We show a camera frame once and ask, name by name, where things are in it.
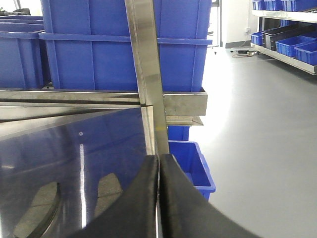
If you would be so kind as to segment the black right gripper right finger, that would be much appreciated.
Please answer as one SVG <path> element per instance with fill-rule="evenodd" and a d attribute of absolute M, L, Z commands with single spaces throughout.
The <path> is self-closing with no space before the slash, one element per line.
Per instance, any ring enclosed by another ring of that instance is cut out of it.
<path fill-rule="evenodd" d="M 159 193 L 165 238 L 255 238 L 214 208 L 181 170 L 175 157 L 160 159 Z"/>

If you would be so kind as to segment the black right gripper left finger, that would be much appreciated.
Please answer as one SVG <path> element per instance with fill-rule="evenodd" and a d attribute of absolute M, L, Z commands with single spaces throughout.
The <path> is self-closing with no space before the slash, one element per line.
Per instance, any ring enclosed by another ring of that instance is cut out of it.
<path fill-rule="evenodd" d="M 146 156 L 129 187 L 71 238 L 155 238 L 158 190 L 157 156 Z"/>

